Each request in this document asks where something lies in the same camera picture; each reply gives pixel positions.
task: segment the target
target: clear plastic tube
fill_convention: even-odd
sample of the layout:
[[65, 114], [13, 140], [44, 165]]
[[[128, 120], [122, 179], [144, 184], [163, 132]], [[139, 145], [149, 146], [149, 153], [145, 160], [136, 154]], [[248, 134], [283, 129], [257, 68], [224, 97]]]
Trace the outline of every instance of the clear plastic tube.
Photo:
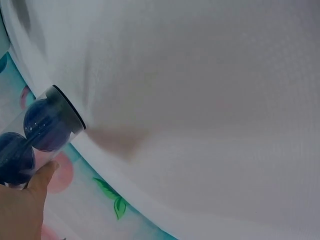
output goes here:
[[0, 184], [23, 188], [84, 129], [68, 98], [51, 86], [0, 134]]

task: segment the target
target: white fabric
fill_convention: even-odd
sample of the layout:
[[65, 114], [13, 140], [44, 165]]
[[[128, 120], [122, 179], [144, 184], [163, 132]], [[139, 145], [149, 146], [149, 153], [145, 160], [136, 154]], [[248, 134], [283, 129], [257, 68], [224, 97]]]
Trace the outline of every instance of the white fabric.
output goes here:
[[159, 227], [320, 237], [318, 1], [1, 5], [31, 89], [65, 92], [90, 128], [74, 146]]

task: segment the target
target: green leaf print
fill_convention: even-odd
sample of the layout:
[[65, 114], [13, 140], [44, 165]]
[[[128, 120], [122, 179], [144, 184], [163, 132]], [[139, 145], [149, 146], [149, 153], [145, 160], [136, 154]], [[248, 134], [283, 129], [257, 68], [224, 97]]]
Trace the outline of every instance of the green leaf print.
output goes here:
[[98, 184], [98, 186], [101, 188], [103, 193], [112, 200], [116, 200], [121, 196], [105, 181], [99, 179], [99, 178], [93, 178], [93, 180]]
[[124, 199], [120, 196], [118, 197], [113, 204], [116, 218], [119, 220], [126, 212], [127, 205]]

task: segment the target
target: blue sphere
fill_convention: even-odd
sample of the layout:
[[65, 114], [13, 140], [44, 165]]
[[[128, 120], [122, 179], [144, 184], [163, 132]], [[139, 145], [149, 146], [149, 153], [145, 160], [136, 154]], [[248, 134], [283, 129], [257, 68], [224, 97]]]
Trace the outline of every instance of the blue sphere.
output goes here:
[[47, 99], [31, 104], [24, 116], [23, 130], [31, 145], [43, 152], [60, 149], [71, 134], [57, 109]]
[[16, 132], [0, 135], [0, 179], [12, 185], [28, 182], [35, 172], [35, 154], [28, 141]]

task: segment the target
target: finger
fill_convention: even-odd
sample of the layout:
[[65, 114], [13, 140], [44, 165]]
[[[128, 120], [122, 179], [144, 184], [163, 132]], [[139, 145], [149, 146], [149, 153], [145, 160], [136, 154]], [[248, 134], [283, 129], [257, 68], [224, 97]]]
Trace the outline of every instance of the finger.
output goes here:
[[56, 161], [50, 161], [41, 167], [29, 181], [26, 190], [35, 194], [35, 197], [44, 203], [47, 196], [48, 184], [59, 166], [59, 163]]

